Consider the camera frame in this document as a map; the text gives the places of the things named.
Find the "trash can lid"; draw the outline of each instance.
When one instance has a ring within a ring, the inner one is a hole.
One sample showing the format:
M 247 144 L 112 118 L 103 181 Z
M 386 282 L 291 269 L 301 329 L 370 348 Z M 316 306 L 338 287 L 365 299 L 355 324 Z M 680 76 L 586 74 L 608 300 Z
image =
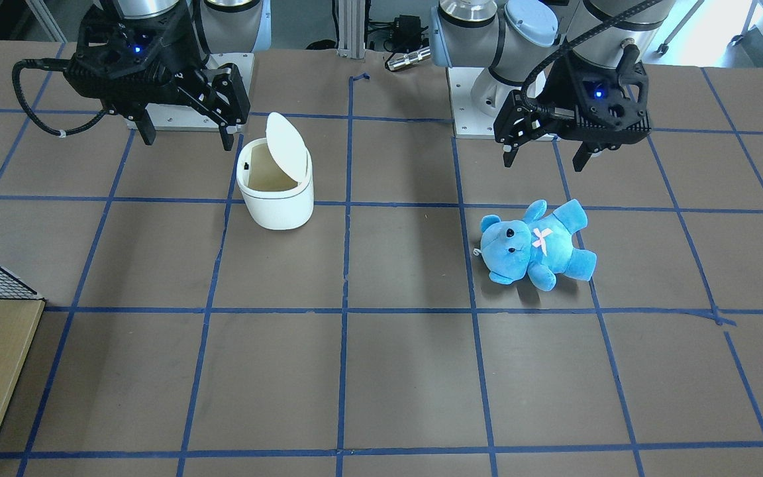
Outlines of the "trash can lid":
M 305 180 L 308 172 L 308 148 L 299 131 L 278 113 L 267 117 L 267 147 L 282 171 L 296 182 Z

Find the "white trash can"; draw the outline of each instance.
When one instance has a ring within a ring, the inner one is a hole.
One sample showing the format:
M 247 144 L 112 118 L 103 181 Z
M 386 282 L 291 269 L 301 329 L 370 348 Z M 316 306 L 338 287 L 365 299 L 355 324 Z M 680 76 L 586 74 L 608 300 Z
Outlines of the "white trash can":
M 282 115 L 270 113 L 266 138 L 255 139 L 241 149 L 237 187 L 252 219 L 264 229 L 296 229 L 311 218 L 311 154 L 299 131 Z

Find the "blue teddy bear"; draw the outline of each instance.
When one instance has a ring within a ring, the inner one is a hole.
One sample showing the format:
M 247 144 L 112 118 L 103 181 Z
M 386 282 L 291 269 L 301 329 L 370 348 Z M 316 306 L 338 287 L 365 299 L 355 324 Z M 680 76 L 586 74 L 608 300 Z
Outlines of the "blue teddy bear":
M 526 210 L 522 221 L 502 221 L 497 215 L 482 218 L 481 250 L 490 279 L 508 285 L 526 276 L 540 290 L 555 286 L 555 274 L 588 281 L 596 267 L 596 254 L 573 247 L 572 235 L 587 226 L 587 214 L 578 200 L 561 205 L 551 215 L 546 200 Z

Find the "metal stand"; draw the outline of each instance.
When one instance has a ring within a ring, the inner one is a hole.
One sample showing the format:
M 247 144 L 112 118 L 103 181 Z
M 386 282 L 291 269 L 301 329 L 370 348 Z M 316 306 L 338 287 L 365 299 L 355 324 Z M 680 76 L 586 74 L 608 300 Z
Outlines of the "metal stand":
M 49 8 L 46 6 L 46 2 L 43 2 L 43 0 L 25 0 L 25 3 L 28 3 L 28 8 L 34 13 L 34 17 L 37 18 L 37 23 L 40 24 L 43 31 L 46 31 L 46 35 L 48 35 L 54 42 L 66 43 L 64 31 L 58 26 L 58 22 L 55 21 L 52 12 L 50 12 Z
M 687 12 L 687 15 L 685 15 L 684 18 L 682 18 L 682 21 L 679 22 L 678 25 L 676 25 L 676 29 L 673 30 L 673 33 L 670 33 L 669 36 L 667 36 L 667 39 L 664 40 L 661 45 L 658 46 L 658 50 L 656 51 L 658 54 L 666 54 L 667 50 L 670 49 L 670 42 L 673 41 L 673 38 L 676 37 L 676 35 L 679 34 L 679 31 L 682 30 L 682 27 L 690 21 L 690 19 L 693 17 L 693 14 L 697 12 L 699 7 L 702 6 L 702 4 L 705 3 L 705 0 L 697 0 L 697 3 L 694 3 L 691 7 L 690 11 Z
M 243 85 L 246 87 L 246 94 L 252 96 L 252 70 L 254 69 L 255 57 L 251 52 L 231 52 L 230 54 L 215 54 L 209 61 L 209 66 L 214 62 L 214 67 L 221 64 L 234 63 L 240 70 L 243 77 Z M 193 108 L 188 106 L 175 105 L 155 105 L 151 103 L 146 106 L 152 123 L 155 124 L 157 131 L 209 131 L 212 133 L 220 132 L 219 126 L 206 117 L 203 117 Z M 133 121 L 125 120 L 129 129 L 136 129 Z M 242 132 L 243 126 L 237 127 L 237 132 Z
M 752 3 L 750 4 L 750 12 L 747 13 L 747 19 L 744 22 L 744 28 L 742 28 L 741 33 L 739 35 L 735 35 L 732 37 L 732 43 L 734 43 L 735 45 L 742 42 L 747 35 L 747 31 L 750 31 L 750 25 L 752 24 L 752 19 L 755 16 L 755 9 L 759 5 L 761 5 L 761 8 L 763 8 L 763 0 L 753 0 Z
M 352 60 L 364 59 L 366 0 L 337 0 L 339 20 L 337 54 Z

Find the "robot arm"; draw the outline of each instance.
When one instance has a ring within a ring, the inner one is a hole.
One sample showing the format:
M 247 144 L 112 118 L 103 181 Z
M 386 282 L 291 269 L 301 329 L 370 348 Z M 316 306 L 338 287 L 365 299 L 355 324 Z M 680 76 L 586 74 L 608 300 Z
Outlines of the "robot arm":
M 145 144 L 156 131 L 146 106 L 190 106 L 219 125 L 223 148 L 244 124 L 249 99 L 236 64 L 209 69 L 214 52 L 270 47 L 270 0 L 93 0 L 69 60 L 23 60 L 19 69 L 64 73 L 73 89 L 99 99 L 103 112 L 134 122 Z M 57 133 L 21 105 L 46 132 Z M 72 130 L 64 133 L 79 133 Z
M 485 68 L 473 97 L 496 118 L 494 138 L 507 167 L 518 148 L 552 133 L 582 142 L 573 158 L 581 171 L 591 155 L 651 132 L 648 78 L 638 59 L 673 3 L 508 0 L 497 8 L 494 0 L 440 0 L 432 12 L 432 57 L 439 66 Z M 530 85 L 554 62 L 542 93 L 530 97 Z

